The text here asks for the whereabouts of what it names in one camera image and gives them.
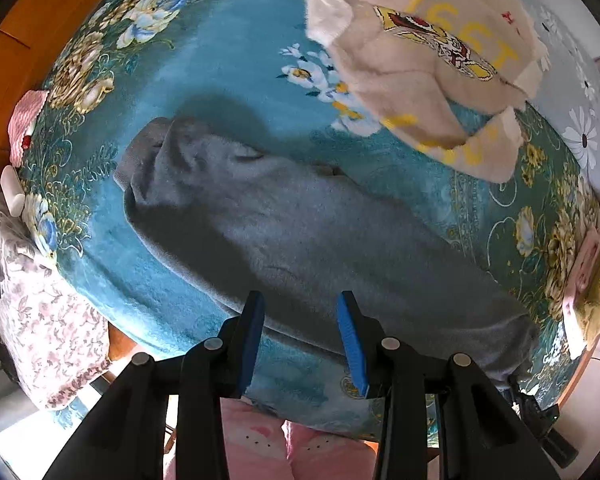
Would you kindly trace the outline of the grey sweatpants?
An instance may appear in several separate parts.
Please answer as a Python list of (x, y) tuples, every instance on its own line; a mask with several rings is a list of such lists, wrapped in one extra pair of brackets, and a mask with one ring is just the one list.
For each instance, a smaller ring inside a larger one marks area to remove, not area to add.
[(415, 217), (329, 166), (306, 165), (157, 118), (114, 173), (126, 220), (165, 266), (225, 309), (262, 292), (280, 338), (342, 356), (337, 301), (424, 356), (471, 356), (492, 382), (526, 370), (526, 308)]

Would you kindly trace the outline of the pink knitted cloth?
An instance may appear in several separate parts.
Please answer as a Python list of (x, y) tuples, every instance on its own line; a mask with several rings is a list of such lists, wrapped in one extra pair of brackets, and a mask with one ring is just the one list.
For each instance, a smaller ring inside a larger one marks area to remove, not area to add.
[(7, 133), (10, 164), (19, 168), (24, 152), (30, 148), (31, 136), (38, 115), (47, 100), (48, 90), (29, 90), (17, 102), (9, 118)]

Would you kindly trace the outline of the pink and olive folded clothes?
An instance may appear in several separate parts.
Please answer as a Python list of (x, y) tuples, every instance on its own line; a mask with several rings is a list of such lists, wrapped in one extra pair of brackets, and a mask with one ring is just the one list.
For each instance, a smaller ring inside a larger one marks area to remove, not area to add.
[(562, 297), (562, 320), (570, 359), (591, 350), (600, 336), (600, 231), (586, 232)]

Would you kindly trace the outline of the pink floral bedsheet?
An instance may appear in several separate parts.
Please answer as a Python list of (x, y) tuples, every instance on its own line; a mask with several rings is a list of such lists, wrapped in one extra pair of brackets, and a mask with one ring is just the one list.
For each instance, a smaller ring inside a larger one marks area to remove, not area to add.
[(0, 194), (0, 343), (38, 408), (61, 410), (110, 367), (108, 322), (35, 247)]

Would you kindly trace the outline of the teal floral blanket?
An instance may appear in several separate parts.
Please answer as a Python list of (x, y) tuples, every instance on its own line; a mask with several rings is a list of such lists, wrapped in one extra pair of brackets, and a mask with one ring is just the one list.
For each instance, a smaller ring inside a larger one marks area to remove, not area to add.
[(417, 207), (358, 177), (396, 163), (392, 137), (335, 128), (338, 107), (294, 84), (286, 47), (309, 49), (302, 0), (102, 0), (68, 41), (44, 88), (20, 178), (36, 248), (117, 325), (158, 356), (213, 334), (223, 309), (152, 256), (123, 212), (116, 168), (151, 119), (192, 116), (221, 136), (299, 162), (326, 162), (396, 198), (529, 310), (540, 330), (524, 388), (556, 402), (577, 369), (557, 301), (600, 208), (554, 209), (545, 197), (504, 209), (461, 177), (448, 206)]

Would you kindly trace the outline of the white cylindrical bottle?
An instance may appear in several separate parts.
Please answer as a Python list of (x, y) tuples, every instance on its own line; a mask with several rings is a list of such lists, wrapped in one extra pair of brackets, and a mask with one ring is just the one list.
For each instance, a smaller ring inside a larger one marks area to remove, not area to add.
[(22, 214), (26, 196), (13, 166), (7, 165), (3, 168), (0, 185), (9, 214), (12, 217), (19, 217)]

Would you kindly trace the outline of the beige fleece sweater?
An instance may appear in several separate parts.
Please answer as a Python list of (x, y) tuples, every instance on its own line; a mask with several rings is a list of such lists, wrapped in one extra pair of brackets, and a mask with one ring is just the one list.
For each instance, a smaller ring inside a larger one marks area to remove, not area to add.
[(468, 176), (508, 181), (515, 116), (547, 48), (519, 0), (304, 0), (306, 34), (398, 139)]

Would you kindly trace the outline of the orange wooden headboard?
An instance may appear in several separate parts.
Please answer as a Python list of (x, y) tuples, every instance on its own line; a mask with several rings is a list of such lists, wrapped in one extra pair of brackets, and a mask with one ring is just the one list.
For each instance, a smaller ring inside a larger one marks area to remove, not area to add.
[(0, 175), (9, 160), (7, 125), (16, 103), (41, 84), (66, 42), (99, 1), (0, 3)]

